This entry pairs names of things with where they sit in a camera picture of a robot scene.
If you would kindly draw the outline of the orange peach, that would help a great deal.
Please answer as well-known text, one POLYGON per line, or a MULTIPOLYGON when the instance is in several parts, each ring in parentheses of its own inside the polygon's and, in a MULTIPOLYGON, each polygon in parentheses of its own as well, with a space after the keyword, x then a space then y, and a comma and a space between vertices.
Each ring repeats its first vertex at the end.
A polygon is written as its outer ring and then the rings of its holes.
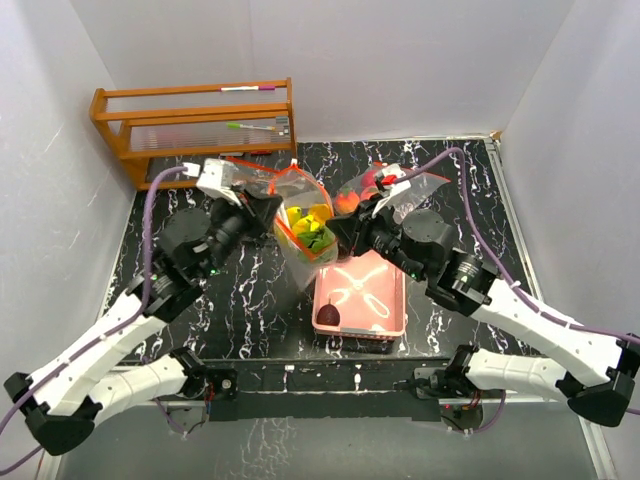
POLYGON ((347 215, 357 208, 359 202, 360 197, 355 191, 339 193, 333 201, 334 210, 337 215, 347 215))
POLYGON ((373 196, 378 195, 379 190, 375 186, 370 186, 364 189, 360 195, 361 201, 366 201, 371 199, 373 196))

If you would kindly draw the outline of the clear zip bag orange zipper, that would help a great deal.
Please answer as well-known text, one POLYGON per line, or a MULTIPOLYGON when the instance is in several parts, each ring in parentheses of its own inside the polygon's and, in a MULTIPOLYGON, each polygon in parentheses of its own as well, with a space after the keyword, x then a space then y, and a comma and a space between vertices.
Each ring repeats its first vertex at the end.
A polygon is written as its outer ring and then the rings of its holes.
MULTIPOLYGON (((363 175, 369 170, 380 170, 382 167, 388 165, 391 164, 374 163, 372 166, 368 167, 362 174, 359 174, 358 176, 348 180, 338 189, 337 193, 332 199, 332 203, 334 201, 334 198, 339 193, 346 193, 347 191, 355 191, 360 197, 362 191, 364 190, 364 188, 361 186, 361 179, 363 175)), ((408 168, 401 168, 406 171, 407 175, 410 173, 410 170, 408 168)), ((423 173, 410 179, 410 182, 411 189, 404 198, 403 203, 397 209, 394 209, 394 220, 397 223, 400 223, 407 214, 422 205, 439 187, 446 185, 449 180, 435 174, 423 173)))

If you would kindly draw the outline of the yellow bananas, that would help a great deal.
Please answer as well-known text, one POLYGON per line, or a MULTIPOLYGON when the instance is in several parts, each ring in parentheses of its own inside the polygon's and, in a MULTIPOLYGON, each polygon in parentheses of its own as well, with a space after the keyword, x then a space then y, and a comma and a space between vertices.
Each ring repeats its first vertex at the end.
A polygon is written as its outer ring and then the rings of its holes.
POLYGON ((299 206, 285 210, 290 230, 295 236, 302 232, 315 231, 322 228, 331 218, 332 210, 326 204, 316 204, 304 211, 299 206))

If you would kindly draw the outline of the green cucumber leaf vegetable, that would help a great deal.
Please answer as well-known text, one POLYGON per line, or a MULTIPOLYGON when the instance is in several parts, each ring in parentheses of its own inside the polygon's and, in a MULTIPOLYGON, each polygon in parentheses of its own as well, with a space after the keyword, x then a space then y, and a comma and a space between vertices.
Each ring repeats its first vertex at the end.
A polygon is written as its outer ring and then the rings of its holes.
POLYGON ((326 229, 302 232, 297 236, 299 243, 312 254, 317 255, 335 242, 333 233, 326 229))

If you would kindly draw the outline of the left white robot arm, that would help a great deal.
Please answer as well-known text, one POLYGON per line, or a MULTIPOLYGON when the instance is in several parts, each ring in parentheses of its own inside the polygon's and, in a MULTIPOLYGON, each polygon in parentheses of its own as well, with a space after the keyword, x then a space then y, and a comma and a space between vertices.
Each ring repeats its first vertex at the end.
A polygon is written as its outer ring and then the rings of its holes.
POLYGON ((64 353, 31 373, 16 372, 4 388, 33 438, 52 456, 83 443, 111 417, 148 400, 194 399, 209 389, 206 367, 187 347, 126 372, 113 367, 137 345, 162 331, 203 294, 246 238, 272 226, 281 196, 240 189, 209 210, 179 210, 165 223, 143 271, 107 313, 64 353))

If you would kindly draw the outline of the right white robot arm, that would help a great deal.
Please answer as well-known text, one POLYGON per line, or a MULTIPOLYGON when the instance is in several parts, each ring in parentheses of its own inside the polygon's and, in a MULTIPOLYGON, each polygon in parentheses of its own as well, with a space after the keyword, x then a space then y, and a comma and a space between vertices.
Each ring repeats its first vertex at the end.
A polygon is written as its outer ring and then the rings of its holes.
POLYGON ((582 418, 617 427, 628 411, 639 371, 639 339, 588 328, 523 292, 519 284, 455 245, 455 229, 428 209, 401 222, 381 196, 333 217, 328 229, 351 256, 369 251, 426 285, 440 307, 524 341, 537 357, 461 346, 437 377, 444 390, 512 390, 566 404, 582 418))

